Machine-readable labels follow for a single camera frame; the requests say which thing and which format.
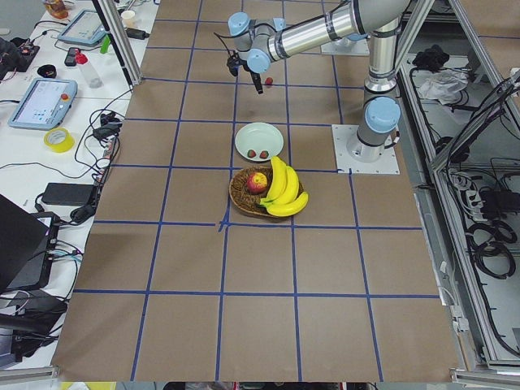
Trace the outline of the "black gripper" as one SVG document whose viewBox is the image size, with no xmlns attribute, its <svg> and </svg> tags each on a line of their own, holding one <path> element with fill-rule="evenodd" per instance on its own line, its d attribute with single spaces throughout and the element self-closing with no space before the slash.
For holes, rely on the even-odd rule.
<svg viewBox="0 0 520 390">
<path fill-rule="evenodd" d="M 231 75 L 235 77 L 238 77 L 239 70 L 243 68 L 251 75 L 251 79 L 253 81 L 253 85 L 255 87 L 256 92 L 258 94 L 263 94 L 261 76 L 258 73 L 252 71 L 247 64 L 247 61 L 241 59 L 239 54 L 235 50 L 233 50 L 227 58 L 227 68 Z"/>
</svg>

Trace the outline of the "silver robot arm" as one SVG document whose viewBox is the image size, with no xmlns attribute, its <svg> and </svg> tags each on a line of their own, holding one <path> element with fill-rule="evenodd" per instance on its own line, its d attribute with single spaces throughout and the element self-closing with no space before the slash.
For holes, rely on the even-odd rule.
<svg viewBox="0 0 520 390">
<path fill-rule="evenodd" d="M 397 103 L 398 44 L 407 1 L 342 1 L 332 10 L 297 24 L 283 18 L 252 19 L 236 12 L 227 20 L 227 68 L 233 76 L 245 70 L 258 93 L 261 75 L 272 63 L 310 49 L 324 54 L 362 55 L 369 58 L 364 82 L 363 114 L 357 130 L 341 150 L 360 163 L 374 163 L 399 140 L 401 108 Z"/>
</svg>

